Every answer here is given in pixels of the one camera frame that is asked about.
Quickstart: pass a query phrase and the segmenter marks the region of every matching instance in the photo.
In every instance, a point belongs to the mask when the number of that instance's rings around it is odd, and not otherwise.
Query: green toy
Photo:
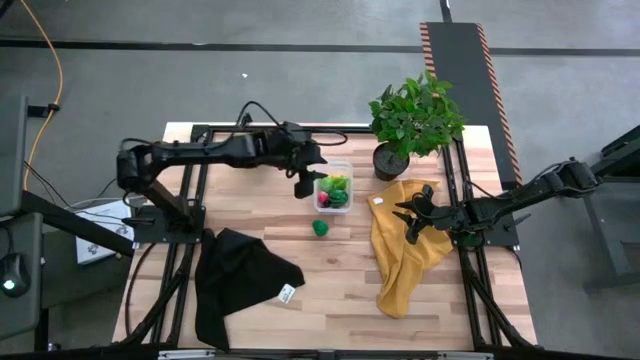
[[[333,181],[330,176],[320,179],[320,190],[329,193],[333,189]]]
[[[329,232],[329,225],[322,220],[314,220],[312,226],[317,236],[325,236]]]
[[[349,195],[344,190],[331,190],[329,193],[329,205],[332,208],[343,207],[349,201]]]
[[[347,190],[347,177],[335,176],[332,177],[333,188],[331,190]]]

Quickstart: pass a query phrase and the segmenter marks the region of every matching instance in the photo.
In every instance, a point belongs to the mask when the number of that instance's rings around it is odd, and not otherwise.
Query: potted plant
[[[371,131],[380,144],[373,165],[380,180],[390,181],[409,166],[409,155],[429,155],[462,134],[464,120],[458,105],[447,97],[451,84],[426,71],[417,80],[407,78],[394,91],[389,85],[369,103]]]

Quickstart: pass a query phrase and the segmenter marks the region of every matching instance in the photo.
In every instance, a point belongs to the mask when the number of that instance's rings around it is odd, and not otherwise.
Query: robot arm
[[[127,192],[144,195],[165,214],[168,222],[188,225],[192,221],[186,199],[171,194],[159,181],[160,173],[176,165],[227,164],[234,168],[267,165],[296,174],[295,197],[313,193],[313,181],[325,174],[307,170],[308,165],[326,164],[311,133],[284,122],[280,126],[249,134],[234,135],[212,143],[145,143],[120,150],[117,157],[118,185]]]
[[[458,234],[474,234],[491,229],[500,218],[553,197],[580,198],[599,185],[589,167],[573,158],[557,164],[553,170],[536,176],[526,185],[497,196],[467,199],[460,206],[436,206],[431,202],[433,189],[425,186],[412,201],[396,206],[411,210],[416,217],[395,212],[409,229],[406,239],[415,244],[425,226]]]

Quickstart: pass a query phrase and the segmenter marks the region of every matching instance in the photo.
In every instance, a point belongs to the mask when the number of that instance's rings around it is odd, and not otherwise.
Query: black towel
[[[261,239],[206,229],[196,267],[196,335],[229,351],[224,317],[278,296],[282,287],[304,285],[300,268],[269,252]]]

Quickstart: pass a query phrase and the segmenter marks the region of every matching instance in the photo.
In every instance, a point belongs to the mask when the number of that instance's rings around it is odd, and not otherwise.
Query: clear plastic box
[[[351,210],[351,205],[353,204],[353,166],[347,161],[332,161],[329,160],[327,164],[315,164],[313,169],[325,173],[327,175],[333,176],[346,176],[348,179],[347,182],[347,194],[349,195],[349,199],[347,201],[347,206],[342,208],[323,208],[318,203],[318,191],[319,191],[319,181],[315,180],[313,184],[313,205],[316,207],[318,212],[323,214],[346,214]]]

